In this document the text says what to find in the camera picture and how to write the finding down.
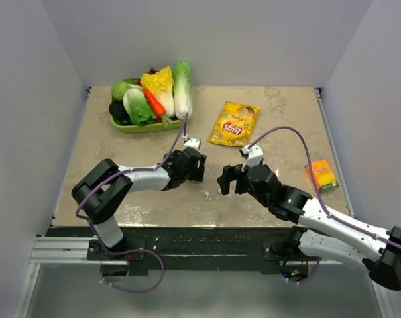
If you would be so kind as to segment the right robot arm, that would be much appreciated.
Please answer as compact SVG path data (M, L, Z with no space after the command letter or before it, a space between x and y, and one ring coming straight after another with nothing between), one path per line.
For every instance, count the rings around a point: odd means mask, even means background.
M217 179L223 195L229 194L231 182L236 183L237 194L248 193L277 218L305 227L283 244L287 258L335 260L367 270L372 281L387 289L401 290L401 227L376 227L329 208L282 184L265 164L225 166Z

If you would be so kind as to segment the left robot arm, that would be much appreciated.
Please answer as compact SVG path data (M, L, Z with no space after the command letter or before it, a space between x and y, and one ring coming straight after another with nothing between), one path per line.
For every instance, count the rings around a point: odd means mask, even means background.
M118 260L125 253L125 243L115 212L126 195L147 190L168 191L186 181L202 182L206 160L205 154L191 147L171 152L161 166L130 168L104 159L74 186L71 196L102 241L104 255Z

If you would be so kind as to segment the green vegetable basket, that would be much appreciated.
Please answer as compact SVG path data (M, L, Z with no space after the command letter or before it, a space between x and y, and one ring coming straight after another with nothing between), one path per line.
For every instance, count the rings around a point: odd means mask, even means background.
M118 125L114 120L113 117L110 115L112 124L118 128L120 131L128 134L133 133L152 133L158 131L168 131L171 129L179 129L182 126L183 120L179 120L176 117L172 118L172 123L169 127L165 127L162 121L155 120L153 124L145 125L145 126L137 126L137 125L129 125L129 126L122 126Z

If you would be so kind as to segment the yellow chips bag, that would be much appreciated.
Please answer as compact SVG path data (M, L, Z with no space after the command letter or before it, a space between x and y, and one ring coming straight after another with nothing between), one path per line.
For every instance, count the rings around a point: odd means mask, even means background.
M260 110L257 106L227 101L207 141L223 146L246 146Z

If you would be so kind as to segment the orange toy carrot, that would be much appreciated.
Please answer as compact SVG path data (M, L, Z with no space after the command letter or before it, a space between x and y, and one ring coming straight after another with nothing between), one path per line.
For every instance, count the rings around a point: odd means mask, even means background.
M161 119L165 127L169 127L172 123L172 120L166 114L165 108L147 88L144 88L143 92L156 117Z

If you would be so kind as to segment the green leafy bok choy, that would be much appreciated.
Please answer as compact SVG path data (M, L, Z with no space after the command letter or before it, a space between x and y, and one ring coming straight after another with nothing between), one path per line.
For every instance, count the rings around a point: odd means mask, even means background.
M134 125L153 124L157 118L144 94L138 89L131 88L124 94L123 105Z

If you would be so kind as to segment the orange juice carton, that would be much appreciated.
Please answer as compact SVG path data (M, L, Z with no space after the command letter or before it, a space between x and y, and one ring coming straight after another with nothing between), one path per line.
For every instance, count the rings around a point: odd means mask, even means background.
M339 187L339 182L326 160L312 162L312 172L307 164L304 169L309 178L316 182L320 193L334 191Z

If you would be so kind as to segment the yellow white cabbage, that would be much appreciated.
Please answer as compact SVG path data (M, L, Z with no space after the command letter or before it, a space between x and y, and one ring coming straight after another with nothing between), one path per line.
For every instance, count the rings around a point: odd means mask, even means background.
M147 88L161 103L168 117L175 115L175 106L173 98L172 70L170 66L162 68L155 74L144 73L141 76L141 84Z

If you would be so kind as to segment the green white napa cabbage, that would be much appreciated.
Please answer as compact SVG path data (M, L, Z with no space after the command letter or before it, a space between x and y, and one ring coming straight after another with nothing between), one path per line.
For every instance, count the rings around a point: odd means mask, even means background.
M178 119L188 118L193 112L191 67L185 61L177 62L172 69L175 114Z

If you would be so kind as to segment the black toy vegetable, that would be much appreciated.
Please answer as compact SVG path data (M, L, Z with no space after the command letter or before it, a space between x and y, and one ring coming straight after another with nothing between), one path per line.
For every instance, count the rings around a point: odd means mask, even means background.
M122 101L112 101L109 105L109 113L118 125L132 125L131 118L128 112L125 110Z

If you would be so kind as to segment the round green cabbage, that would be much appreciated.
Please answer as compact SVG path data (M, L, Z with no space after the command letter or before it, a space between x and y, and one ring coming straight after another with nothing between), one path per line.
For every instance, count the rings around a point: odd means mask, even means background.
M122 101L124 94L131 88L125 81L117 81L111 86L111 97L113 101Z

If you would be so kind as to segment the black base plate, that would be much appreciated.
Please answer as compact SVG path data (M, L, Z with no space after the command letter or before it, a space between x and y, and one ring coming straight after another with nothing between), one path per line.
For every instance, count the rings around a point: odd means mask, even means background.
M47 237L90 238L87 260L108 276L146 276L150 271L241 271L304 278L313 257L295 246L298 227L124 227L122 251L108 254L87 227L55 227Z

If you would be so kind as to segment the aluminium frame rail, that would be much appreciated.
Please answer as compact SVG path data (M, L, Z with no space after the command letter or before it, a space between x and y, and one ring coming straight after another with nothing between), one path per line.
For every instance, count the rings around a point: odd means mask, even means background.
M90 238L38 237L35 240L30 263L80 264L87 262Z

